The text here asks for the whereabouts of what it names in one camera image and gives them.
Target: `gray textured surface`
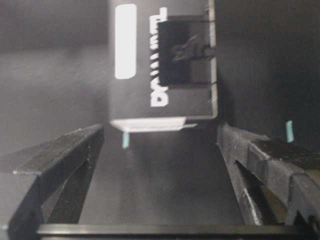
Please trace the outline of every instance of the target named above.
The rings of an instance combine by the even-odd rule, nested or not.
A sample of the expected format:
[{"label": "gray textured surface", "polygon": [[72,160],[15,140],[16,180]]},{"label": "gray textured surface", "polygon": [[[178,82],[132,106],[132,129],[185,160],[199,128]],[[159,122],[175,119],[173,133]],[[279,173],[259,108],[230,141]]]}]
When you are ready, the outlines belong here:
[{"label": "gray textured surface", "polygon": [[131,134],[102,149],[81,224],[241,224],[224,161],[205,131]]}]

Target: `teal marker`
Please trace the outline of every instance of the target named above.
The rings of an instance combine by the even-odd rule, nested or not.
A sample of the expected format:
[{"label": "teal marker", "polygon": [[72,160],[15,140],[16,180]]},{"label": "teal marker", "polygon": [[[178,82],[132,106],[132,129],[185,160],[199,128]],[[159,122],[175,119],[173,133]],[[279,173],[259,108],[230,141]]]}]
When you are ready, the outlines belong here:
[{"label": "teal marker", "polygon": [[286,141],[288,143],[292,143],[295,140],[293,122],[291,120],[287,121],[285,124],[285,128],[286,128]]},{"label": "teal marker", "polygon": [[130,134],[128,132],[124,132],[122,134],[122,148],[127,149],[130,145]]}]

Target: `white label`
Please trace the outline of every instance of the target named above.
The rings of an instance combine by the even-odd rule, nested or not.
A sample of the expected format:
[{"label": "white label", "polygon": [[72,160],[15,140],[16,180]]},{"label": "white label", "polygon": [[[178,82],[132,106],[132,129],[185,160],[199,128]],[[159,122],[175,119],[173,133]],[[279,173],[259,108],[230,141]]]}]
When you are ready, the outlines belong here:
[{"label": "white label", "polygon": [[112,120],[111,124],[128,133],[180,131],[184,128],[194,128],[197,125],[186,125],[186,119],[185,116],[131,118]]},{"label": "white label", "polygon": [[115,8],[116,79],[130,79],[137,72],[137,6],[123,4]]}]

